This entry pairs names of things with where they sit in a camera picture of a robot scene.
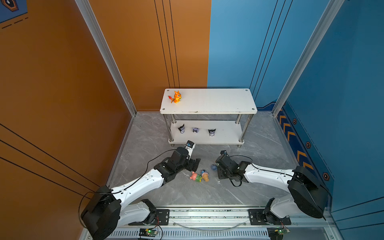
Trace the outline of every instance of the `robotic arm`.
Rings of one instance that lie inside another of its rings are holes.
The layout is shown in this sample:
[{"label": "robotic arm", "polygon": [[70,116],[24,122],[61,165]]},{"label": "robotic arm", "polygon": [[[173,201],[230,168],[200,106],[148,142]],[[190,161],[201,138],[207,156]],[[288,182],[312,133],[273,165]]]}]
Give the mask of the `robotic arm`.
[{"label": "robotic arm", "polygon": [[229,178],[240,182],[240,185],[242,182],[258,182],[287,192],[284,197],[269,200],[263,215],[257,216],[261,220],[269,224],[280,224],[283,218],[300,212],[314,218],[324,218],[329,191],[305,167],[284,170],[261,167],[245,161],[237,164],[226,151],[221,151],[220,154],[216,160],[219,179]]},{"label": "robotic arm", "polygon": [[[156,208],[148,199],[137,204],[130,203],[172,181],[184,169],[196,171],[200,159],[191,159],[194,147],[195,144],[188,141],[184,148],[178,147],[171,157],[156,164],[142,177],[112,189],[100,187],[81,213],[81,219],[93,239],[103,240],[116,227],[129,223],[153,223]],[[328,190],[306,168],[273,169],[245,161],[237,164],[226,151],[221,151],[220,154],[216,160],[219,179],[235,180],[240,182],[238,186],[243,182],[259,182],[287,192],[285,197],[269,200],[262,214],[256,216],[260,222],[280,224],[283,218],[298,212],[315,218],[323,217]]]},{"label": "robotic arm", "polygon": [[171,157],[156,164],[142,177],[112,189],[107,186],[100,187],[81,213],[81,219],[93,239],[103,240],[116,227],[132,222],[151,224],[155,219],[155,206],[148,199],[137,204],[130,203],[170,182],[184,169],[196,171],[200,159],[191,159],[194,148],[195,144],[188,141],[184,148],[178,147]]}]

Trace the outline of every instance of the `orange wall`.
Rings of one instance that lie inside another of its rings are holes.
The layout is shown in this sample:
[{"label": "orange wall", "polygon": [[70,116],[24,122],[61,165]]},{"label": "orange wall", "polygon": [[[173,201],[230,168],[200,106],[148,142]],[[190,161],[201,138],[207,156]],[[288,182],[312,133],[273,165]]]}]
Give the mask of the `orange wall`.
[{"label": "orange wall", "polygon": [[158,111],[165,88],[206,88],[210,0],[90,0],[139,111]]},{"label": "orange wall", "polygon": [[[27,14],[0,24],[0,123],[103,185],[129,111],[76,3],[31,0],[27,5]],[[0,139],[97,189],[1,126]],[[88,191],[1,142],[0,157],[81,194]],[[1,239],[78,239],[80,195],[2,159],[0,181]]]}]

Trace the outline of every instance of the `white shelf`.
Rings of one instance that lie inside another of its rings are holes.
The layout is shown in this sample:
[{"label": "white shelf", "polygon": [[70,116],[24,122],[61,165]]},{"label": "white shelf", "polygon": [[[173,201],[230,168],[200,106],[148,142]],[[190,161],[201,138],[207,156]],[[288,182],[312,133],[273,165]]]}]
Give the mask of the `white shelf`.
[{"label": "white shelf", "polygon": [[[171,103],[174,91],[180,91],[181,101]],[[161,114],[256,114],[251,91],[246,88],[167,88],[160,108]]]},{"label": "white shelf", "polygon": [[[185,132],[180,133],[178,127],[184,124]],[[198,127],[199,132],[193,133],[192,128]],[[222,144],[222,145],[243,145],[239,142],[241,136],[241,125],[235,121],[216,121],[216,120],[177,120],[170,123],[170,129],[174,138],[171,144],[185,144],[188,140],[195,144]],[[209,136],[208,129],[216,129],[213,137]]]}]

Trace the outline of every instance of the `lower shelf board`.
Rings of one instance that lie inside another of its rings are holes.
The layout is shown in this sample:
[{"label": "lower shelf board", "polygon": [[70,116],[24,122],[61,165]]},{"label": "lower shelf board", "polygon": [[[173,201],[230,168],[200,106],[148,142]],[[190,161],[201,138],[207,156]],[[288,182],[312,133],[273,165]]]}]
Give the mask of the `lower shelf board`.
[{"label": "lower shelf board", "polygon": [[[185,132],[180,133],[178,127],[184,124]],[[199,132],[192,132],[193,127],[198,127]],[[216,129],[213,137],[209,136],[208,129]],[[177,120],[170,124],[170,130],[174,138],[170,144],[185,144],[188,140],[195,144],[220,144],[220,145],[243,145],[240,143],[241,125],[235,121],[216,120]]]}]

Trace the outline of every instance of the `orange cat figurine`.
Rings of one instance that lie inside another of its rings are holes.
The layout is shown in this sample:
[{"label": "orange cat figurine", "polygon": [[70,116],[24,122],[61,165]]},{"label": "orange cat figurine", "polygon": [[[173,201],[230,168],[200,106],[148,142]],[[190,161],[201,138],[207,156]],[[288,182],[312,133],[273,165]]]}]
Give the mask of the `orange cat figurine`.
[{"label": "orange cat figurine", "polygon": [[174,98],[172,98],[171,96],[168,96],[169,97],[169,99],[171,99],[171,103],[172,102],[174,102],[174,103],[178,103],[178,102],[180,102],[180,100],[181,100],[181,94],[180,94],[180,92],[179,91],[175,91],[175,96],[174,96]]}]

